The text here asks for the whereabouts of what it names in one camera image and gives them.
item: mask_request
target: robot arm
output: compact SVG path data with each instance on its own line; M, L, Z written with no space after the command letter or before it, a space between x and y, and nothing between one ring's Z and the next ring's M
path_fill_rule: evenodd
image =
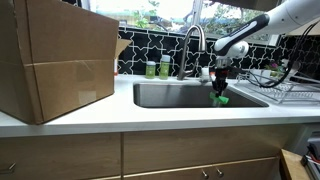
M216 80L212 82L216 96L227 87L226 78L232 58L244 57L249 45L242 39L255 34L283 34L320 17L320 0L287 0L283 4L257 16L232 33L221 37L214 45Z

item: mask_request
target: cabinet handle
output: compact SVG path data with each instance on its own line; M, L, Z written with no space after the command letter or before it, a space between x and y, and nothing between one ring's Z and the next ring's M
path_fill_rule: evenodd
M219 178L223 178L224 173L223 173L222 171L220 171L218 168L216 168L216 169L217 169L218 177L219 177Z
M0 174L12 174L16 167L16 163L11 164L7 169L0 169Z
M203 179L209 179L209 175L202 170Z

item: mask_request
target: bottle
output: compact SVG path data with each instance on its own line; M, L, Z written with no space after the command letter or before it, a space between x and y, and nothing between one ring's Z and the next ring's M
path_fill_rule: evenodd
M160 79L162 80L168 79L169 66L170 66L170 56L162 55L161 64L160 64L160 74L159 74Z
M146 78L153 79L156 73L156 63L154 61L148 61L146 66Z

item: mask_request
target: kitchen sink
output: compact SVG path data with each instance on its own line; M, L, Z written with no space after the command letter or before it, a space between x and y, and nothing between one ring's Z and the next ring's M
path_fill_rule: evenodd
M250 95L228 87L223 96L225 105L213 103L209 98L212 87L207 85L139 83L134 84L134 103L144 108L256 108L268 107Z

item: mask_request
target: white countertop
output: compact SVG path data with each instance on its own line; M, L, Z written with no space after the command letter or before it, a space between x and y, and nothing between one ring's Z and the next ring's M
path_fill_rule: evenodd
M144 76L115 77L115 93L107 98L56 118L43 125L26 125L0 112L0 137L126 132L163 129L208 128L291 123L320 123L320 106L285 106L249 92L269 104L266 108L172 108L147 109L133 103L133 84L137 82L192 83L198 79L177 81L145 79Z

